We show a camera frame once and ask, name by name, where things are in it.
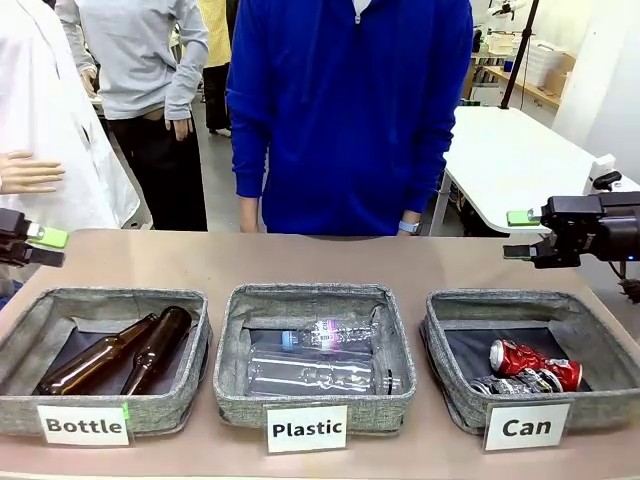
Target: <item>sleeve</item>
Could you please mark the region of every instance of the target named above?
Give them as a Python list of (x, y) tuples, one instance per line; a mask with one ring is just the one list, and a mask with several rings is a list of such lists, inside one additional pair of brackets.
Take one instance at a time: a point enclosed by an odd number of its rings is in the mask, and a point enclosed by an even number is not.
[(426, 82), (427, 93), (414, 135), (414, 159), (405, 209), (422, 212), (437, 188), (445, 167), (444, 154), (449, 151), (455, 125), (454, 110), (471, 61), (473, 20), (468, 0), (446, 3), (434, 23), (439, 25), (431, 46), (429, 65), (437, 66)]
[(233, 130), (236, 193), (259, 198), (272, 118), (267, 13), (261, 0), (241, 0), (227, 91)]
[(93, 58), (84, 47), (84, 35), (80, 27), (80, 11), (78, 10), (78, 5), (76, 5), (76, 0), (58, 0), (55, 10), (67, 36), (78, 71), (82, 72), (87, 68), (95, 69), (96, 65)]
[(197, 0), (176, 0), (172, 13), (180, 27), (180, 41), (185, 52), (167, 91), (164, 118), (183, 120), (191, 117), (191, 102), (209, 56), (209, 32), (202, 21)]

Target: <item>gray sweatshirt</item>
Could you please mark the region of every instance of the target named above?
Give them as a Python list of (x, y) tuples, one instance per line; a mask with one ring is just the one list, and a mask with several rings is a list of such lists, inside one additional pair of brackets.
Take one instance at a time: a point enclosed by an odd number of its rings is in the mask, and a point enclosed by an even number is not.
[[(93, 66), (83, 32), (101, 65), (100, 96), (108, 120), (162, 107), (167, 120), (189, 118), (208, 56), (198, 0), (58, 0), (56, 13), (78, 70)], [(186, 47), (179, 65), (169, 49), (176, 23)]]

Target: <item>white garment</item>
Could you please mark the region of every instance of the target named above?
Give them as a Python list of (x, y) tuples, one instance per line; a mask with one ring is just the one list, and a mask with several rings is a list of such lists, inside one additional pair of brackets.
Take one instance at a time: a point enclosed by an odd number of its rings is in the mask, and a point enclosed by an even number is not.
[(140, 199), (78, 76), (57, 16), (42, 0), (2, 0), (0, 153), (29, 150), (66, 170), (50, 194), (0, 195), (0, 207), (74, 231), (120, 228)]
[(356, 16), (360, 16), (364, 12), (365, 8), (369, 6), (371, 0), (353, 0), (353, 8), (356, 10)]

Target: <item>blue hoodie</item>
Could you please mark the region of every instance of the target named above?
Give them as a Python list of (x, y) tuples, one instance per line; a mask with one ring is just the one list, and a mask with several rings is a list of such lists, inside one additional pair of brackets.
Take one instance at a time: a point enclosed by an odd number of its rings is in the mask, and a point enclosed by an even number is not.
[(237, 194), (269, 232), (395, 235), (444, 169), (471, 44), (469, 0), (241, 0)]

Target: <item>brown glass bottle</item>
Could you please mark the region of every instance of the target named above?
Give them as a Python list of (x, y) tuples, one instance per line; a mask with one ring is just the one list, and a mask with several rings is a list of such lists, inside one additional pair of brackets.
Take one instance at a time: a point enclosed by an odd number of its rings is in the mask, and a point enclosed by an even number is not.
[(145, 395), (153, 381), (169, 366), (180, 342), (191, 328), (191, 315), (180, 307), (167, 307), (147, 341), (133, 357), (133, 370), (122, 395)]
[(43, 378), (37, 390), (41, 395), (73, 395), (98, 382), (109, 373), (109, 366), (129, 354), (148, 335), (158, 317), (150, 313), (120, 333), (101, 338), (72, 360)]

